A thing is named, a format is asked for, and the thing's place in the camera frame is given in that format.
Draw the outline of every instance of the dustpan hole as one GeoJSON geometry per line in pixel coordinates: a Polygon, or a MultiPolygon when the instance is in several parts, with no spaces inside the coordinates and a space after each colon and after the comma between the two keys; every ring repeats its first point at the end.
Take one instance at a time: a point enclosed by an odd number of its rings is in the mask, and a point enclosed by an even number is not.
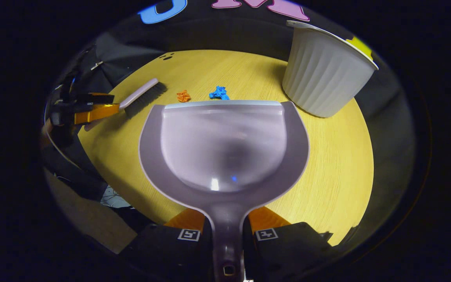
{"type": "Polygon", "coordinates": [[[236,273],[236,268],[234,266],[224,266],[224,275],[232,276],[236,273]]]}

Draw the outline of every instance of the brush handle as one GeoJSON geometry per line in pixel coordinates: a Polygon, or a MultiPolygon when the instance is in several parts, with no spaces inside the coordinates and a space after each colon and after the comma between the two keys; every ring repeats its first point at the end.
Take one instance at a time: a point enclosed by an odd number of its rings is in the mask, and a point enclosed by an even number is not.
{"type": "MultiPolygon", "coordinates": [[[[142,94],[144,94],[146,91],[152,88],[152,86],[156,85],[158,83],[157,78],[153,78],[149,80],[146,84],[138,88],[136,91],[134,91],[128,98],[124,99],[119,104],[119,110],[122,110],[126,107],[128,107],[133,101],[135,101],[137,98],[139,98],[142,94]]],[[[90,131],[93,127],[98,125],[100,122],[102,122],[104,118],[96,119],[92,121],[91,123],[84,126],[84,130],[86,132],[90,131]]]]}
{"type": "Polygon", "coordinates": [[[137,98],[139,98],[142,94],[144,94],[146,91],[151,89],[151,87],[156,85],[157,83],[158,83],[158,80],[156,78],[149,80],[142,87],[140,87],[136,91],[134,91],[128,98],[124,99],[123,102],[121,102],[119,104],[119,110],[122,110],[122,109],[128,107],[131,103],[133,103],[133,101],[135,101],[137,98]]]}

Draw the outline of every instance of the orange crumpled paper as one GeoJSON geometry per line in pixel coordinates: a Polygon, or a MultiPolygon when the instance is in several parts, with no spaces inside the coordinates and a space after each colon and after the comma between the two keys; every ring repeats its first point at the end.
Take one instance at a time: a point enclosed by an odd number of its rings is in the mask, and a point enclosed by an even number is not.
{"type": "Polygon", "coordinates": [[[177,100],[179,100],[182,103],[187,102],[191,100],[191,96],[188,94],[187,90],[184,90],[182,92],[177,93],[177,100]]]}

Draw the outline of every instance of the white bin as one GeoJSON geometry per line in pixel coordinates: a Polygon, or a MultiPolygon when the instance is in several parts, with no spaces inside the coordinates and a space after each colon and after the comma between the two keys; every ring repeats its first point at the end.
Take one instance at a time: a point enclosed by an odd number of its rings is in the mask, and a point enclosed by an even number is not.
{"type": "Polygon", "coordinates": [[[336,114],[365,86],[377,65],[347,41],[307,23],[295,27],[283,90],[315,116],[336,114]]]}

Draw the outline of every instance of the wooden table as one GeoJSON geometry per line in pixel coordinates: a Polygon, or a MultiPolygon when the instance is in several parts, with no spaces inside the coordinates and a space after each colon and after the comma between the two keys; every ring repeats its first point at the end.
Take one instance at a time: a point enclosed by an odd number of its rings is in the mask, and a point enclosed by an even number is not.
{"type": "MultiPolygon", "coordinates": [[[[281,88],[285,61],[223,50],[165,55],[116,86],[111,91],[114,101],[121,102],[154,77],[168,86],[157,104],[178,103],[177,93],[183,90],[191,101],[209,100],[217,85],[225,86],[235,100],[289,100],[281,88]]],[[[124,113],[107,118],[89,132],[81,130],[79,139],[99,173],[127,202],[165,223],[184,207],[159,194],[140,167],[138,141],[151,107],[132,119],[124,113]]],[[[311,146],[308,166],[296,186],[267,207],[291,223],[305,221],[318,232],[332,232],[329,243],[336,245],[358,225],[368,205],[373,181],[370,136],[354,99],[330,118],[299,113],[311,146]]]]}

